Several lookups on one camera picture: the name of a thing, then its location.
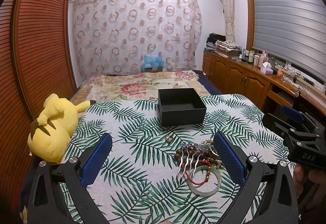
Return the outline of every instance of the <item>hand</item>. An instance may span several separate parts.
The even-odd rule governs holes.
[[[306,205],[306,209],[311,210],[320,204],[324,195],[326,194],[326,172],[323,170],[311,170],[309,172],[308,177],[310,181],[320,184],[314,197]],[[304,178],[304,169],[301,165],[296,164],[293,171],[293,183],[294,183],[295,192],[297,194],[297,198],[301,195],[302,191],[304,190],[304,185],[302,183],[303,178]]]

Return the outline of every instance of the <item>jade bangle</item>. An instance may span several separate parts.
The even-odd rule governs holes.
[[[195,173],[197,173],[198,171],[200,171],[200,170],[202,170],[202,169],[207,169],[207,168],[208,168],[207,165],[199,166],[199,167],[197,167],[197,169],[195,170]],[[221,177],[220,172],[219,172],[217,169],[215,169],[214,167],[211,168],[211,173],[212,173],[213,175],[215,175],[215,176],[216,176],[216,179],[217,179],[217,185],[216,185],[216,187],[215,187],[214,190],[209,191],[209,192],[201,192],[201,191],[198,191],[198,190],[193,186],[192,182],[190,182],[189,180],[187,180],[188,185],[189,185],[189,187],[190,187],[190,190],[191,190],[194,194],[199,195],[199,196],[201,196],[201,197],[208,197],[208,196],[212,196],[213,194],[215,194],[215,193],[219,190],[219,188],[220,188],[220,186],[221,186],[222,177]]]

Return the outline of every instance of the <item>sheer curtain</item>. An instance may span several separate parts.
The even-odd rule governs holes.
[[[144,56],[166,71],[195,69],[202,30],[197,0],[74,0],[80,74],[137,74]]]
[[[234,0],[222,0],[225,18],[225,36],[227,40],[234,38]]]

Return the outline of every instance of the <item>pikachu plush toy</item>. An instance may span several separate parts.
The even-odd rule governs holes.
[[[27,144],[32,153],[47,162],[60,163],[77,128],[78,113],[95,103],[91,100],[74,105],[51,94],[44,102],[44,110],[31,124]]]

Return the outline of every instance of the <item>wooden desk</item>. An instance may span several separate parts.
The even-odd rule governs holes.
[[[204,51],[203,71],[220,91],[243,94],[260,109],[268,103],[266,97],[292,107],[298,91],[290,82],[283,82],[275,75],[263,74],[260,68],[252,64],[226,59],[213,52]],[[310,87],[305,90],[307,94],[300,89],[300,100],[306,100],[326,116],[326,96]]]

